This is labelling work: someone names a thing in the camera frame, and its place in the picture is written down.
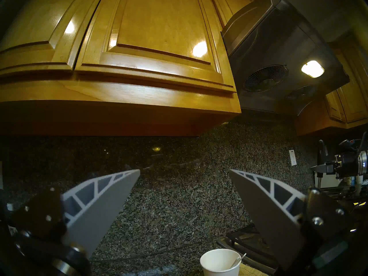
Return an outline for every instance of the paper cup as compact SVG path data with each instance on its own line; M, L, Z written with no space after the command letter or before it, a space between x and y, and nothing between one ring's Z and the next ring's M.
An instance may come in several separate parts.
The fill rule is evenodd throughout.
M231 249L215 249L206 252L200 259L205 276L238 276L240 263L229 269L240 254Z

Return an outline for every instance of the range hood fan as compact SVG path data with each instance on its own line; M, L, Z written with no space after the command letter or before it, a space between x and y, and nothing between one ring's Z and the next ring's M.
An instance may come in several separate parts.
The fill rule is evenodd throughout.
M317 90L317 88L315 86L306 85L306 86L300 87L300 88L292 91L290 94L288 94L285 97L285 99L287 99L289 101L307 100L315 94L316 90Z
M284 81L286 76L286 67L282 65L267 66L251 74L243 83L243 89L250 93L265 92Z

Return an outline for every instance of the wall outlet cover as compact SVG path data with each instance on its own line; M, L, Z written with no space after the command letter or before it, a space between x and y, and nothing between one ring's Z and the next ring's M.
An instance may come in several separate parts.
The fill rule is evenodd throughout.
M295 158L295 153L294 153L294 150L289 150L289 154L290 154L290 160L292 162L292 166L296 165L297 164L297 160Z

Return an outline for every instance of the stainless steel range hood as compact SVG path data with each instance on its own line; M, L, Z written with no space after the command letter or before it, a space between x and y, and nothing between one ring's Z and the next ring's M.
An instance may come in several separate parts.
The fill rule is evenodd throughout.
M332 49L286 0L256 0L222 30L242 109L299 115L307 104L349 82ZM317 61L325 70L301 71Z

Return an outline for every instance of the cabinet door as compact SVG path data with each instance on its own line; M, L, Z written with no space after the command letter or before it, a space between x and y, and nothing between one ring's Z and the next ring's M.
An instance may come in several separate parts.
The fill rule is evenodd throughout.
M229 19L241 8L254 0L213 0L216 11L220 17L222 26L224 27Z
M353 37L347 37L340 45L363 93L365 104L368 105L368 59L364 57L363 49L359 48Z
M346 122L344 109L342 107L338 92L332 91L325 96L326 107L330 118Z
M341 62L350 82L338 88L338 94L344 108L347 122L361 120L367 117L367 107L357 80L340 50L335 50L336 57Z
M220 30L211 0L101 0L75 70L236 92Z
M0 41L0 75L71 71L98 2L29 0Z

